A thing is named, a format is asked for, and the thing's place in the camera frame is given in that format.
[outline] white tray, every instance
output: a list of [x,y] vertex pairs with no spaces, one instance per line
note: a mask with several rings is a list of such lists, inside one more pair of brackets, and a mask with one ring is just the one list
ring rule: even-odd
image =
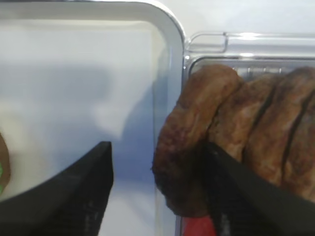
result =
[[0,131],[26,191],[112,141],[115,182],[99,235],[171,236],[154,145],[181,89],[185,36],[158,2],[0,2]]

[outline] browned meat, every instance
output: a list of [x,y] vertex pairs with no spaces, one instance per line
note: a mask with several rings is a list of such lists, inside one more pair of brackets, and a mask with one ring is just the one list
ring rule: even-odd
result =
[[272,104],[249,137],[244,163],[276,186],[281,184],[290,132],[314,88],[315,69],[303,67],[289,73],[277,86]]
[[242,151],[250,131],[259,115],[272,99],[272,91],[282,76],[262,75],[244,83],[242,87],[220,106],[209,129],[209,141],[223,148],[237,161],[242,161]]
[[315,96],[293,136],[284,166],[282,187],[315,202]]
[[228,66],[201,68],[186,82],[160,131],[152,170],[158,189],[177,215],[208,214],[200,184],[199,146],[218,106],[241,83],[242,79]]
[[9,151],[0,135],[0,194],[10,181],[11,170],[9,161]]

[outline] red object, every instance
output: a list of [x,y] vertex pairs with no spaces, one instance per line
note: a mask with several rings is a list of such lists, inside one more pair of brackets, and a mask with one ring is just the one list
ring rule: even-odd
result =
[[211,218],[184,218],[183,236],[216,236]]

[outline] black tongs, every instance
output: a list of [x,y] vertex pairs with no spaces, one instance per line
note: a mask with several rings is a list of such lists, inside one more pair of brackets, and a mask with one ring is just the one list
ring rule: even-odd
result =
[[213,143],[205,186],[217,235],[315,236],[315,204],[261,179]]

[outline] cooked meat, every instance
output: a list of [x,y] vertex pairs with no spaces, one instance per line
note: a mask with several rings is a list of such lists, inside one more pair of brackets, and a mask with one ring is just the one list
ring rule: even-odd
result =
[[9,183],[10,177],[9,151],[3,137],[0,135],[0,194]]
[[276,186],[281,184],[290,132],[314,88],[315,69],[303,67],[289,73],[277,86],[272,104],[249,137],[244,163]]
[[283,77],[266,74],[244,83],[220,106],[209,129],[209,141],[242,161],[242,151],[259,115],[272,99],[272,91]]
[[284,166],[282,187],[315,202],[315,96],[294,133]]
[[200,146],[218,106],[242,83],[230,67],[208,65],[186,82],[178,102],[162,127],[153,160],[158,189],[175,214],[207,214],[200,179]]

